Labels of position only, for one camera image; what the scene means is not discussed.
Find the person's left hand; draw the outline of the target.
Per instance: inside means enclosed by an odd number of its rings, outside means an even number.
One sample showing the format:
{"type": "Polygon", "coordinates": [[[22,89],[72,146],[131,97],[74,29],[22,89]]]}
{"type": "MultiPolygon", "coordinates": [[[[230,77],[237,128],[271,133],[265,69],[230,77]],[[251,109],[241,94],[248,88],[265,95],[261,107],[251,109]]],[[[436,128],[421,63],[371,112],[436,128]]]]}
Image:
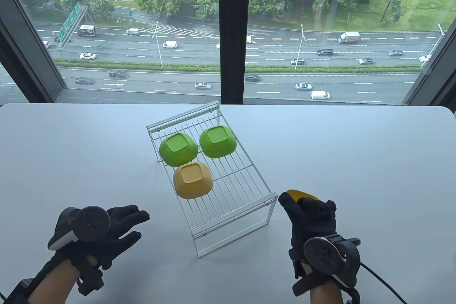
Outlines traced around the person's left hand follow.
{"type": "Polygon", "coordinates": [[[78,291],[86,296],[104,286],[102,271],[140,240],[141,233],[133,228],[149,219],[135,205],[68,207],[59,215],[47,247],[55,251],[55,261],[67,259],[78,270],[78,291]]]}

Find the person's right hand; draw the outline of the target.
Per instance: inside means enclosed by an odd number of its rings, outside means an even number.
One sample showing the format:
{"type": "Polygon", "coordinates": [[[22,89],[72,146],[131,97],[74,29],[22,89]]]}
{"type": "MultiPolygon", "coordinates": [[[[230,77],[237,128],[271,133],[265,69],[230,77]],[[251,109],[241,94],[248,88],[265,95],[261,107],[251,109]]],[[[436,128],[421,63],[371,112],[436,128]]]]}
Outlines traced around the person's right hand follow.
{"type": "Polygon", "coordinates": [[[288,192],[282,193],[278,197],[278,202],[292,224],[289,256],[293,263],[295,279],[299,279],[312,271],[310,266],[303,266],[306,261],[305,243],[314,237],[336,234],[337,207],[331,200],[322,202],[309,197],[294,200],[288,192]]]}

